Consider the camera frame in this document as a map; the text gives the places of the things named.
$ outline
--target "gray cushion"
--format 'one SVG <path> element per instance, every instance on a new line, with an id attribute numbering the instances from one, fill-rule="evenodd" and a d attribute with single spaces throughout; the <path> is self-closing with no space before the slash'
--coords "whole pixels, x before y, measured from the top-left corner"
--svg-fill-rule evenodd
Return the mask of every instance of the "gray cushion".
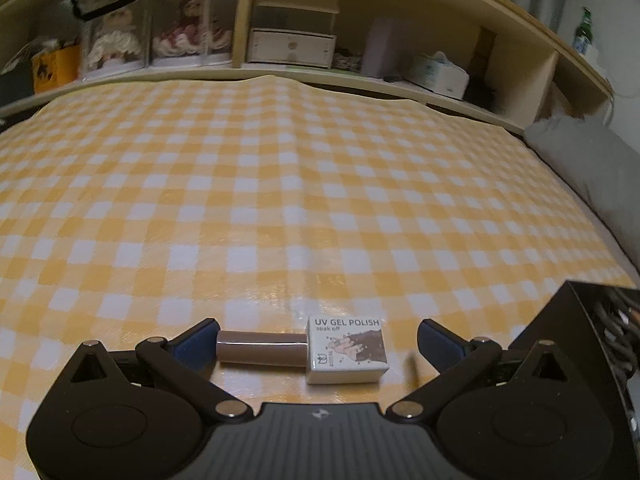
<path id="1" fill-rule="evenodd" d="M 540 121 L 527 128 L 524 136 L 640 268 L 640 153 L 593 118 Z"/>

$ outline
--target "orange box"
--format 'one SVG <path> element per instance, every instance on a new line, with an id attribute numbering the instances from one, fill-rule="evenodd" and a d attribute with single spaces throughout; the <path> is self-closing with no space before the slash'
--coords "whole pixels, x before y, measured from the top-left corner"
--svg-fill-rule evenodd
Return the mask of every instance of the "orange box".
<path id="1" fill-rule="evenodd" d="M 31 58 L 33 90 L 36 94 L 53 90 L 78 78 L 80 46 L 68 46 Z"/>

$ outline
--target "silver screw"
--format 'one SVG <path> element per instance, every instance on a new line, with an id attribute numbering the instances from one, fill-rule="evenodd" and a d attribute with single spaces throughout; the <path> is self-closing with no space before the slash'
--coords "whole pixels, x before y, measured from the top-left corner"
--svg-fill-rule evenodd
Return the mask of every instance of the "silver screw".
<path id="1" fill-rule="evenodd" d="M 424 408 L 414 400 L 399 400 L 391 407 L 391 411 L 402 418 L 414 418 L 420 415 Z"/>
<path id="2" fill-rule="evenodd" d="M 228 417 L 240 416 L 247 408 L 248 406 L 242 400 L 227 399 L 216 404 L 216 411 Z"/>

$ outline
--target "white wall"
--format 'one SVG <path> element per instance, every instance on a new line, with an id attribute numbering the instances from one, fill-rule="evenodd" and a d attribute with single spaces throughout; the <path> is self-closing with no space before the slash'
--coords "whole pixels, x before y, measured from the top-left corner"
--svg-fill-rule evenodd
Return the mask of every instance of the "white wall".
<path id="1" fill-rule="evenodd" d="M 593 43 L 599 65 L 608 72 L 618 94 L 611 129 L 640 152 L 640 0 L 567 0 L 558 34 L 571 44 L 582 17 L 582 7 L 593 13 Z"/>

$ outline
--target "bottle label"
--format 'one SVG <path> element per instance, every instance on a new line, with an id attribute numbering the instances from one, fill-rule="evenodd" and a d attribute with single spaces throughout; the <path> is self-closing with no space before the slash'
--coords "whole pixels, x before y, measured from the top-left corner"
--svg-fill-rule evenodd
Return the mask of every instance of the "bottle label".
<path id="1" fill-rule="evenodd" d="M 574 40 L 574 49 L 580 54 L 586 54 L 591 41 L 586 36 L 578 36 Z"/>

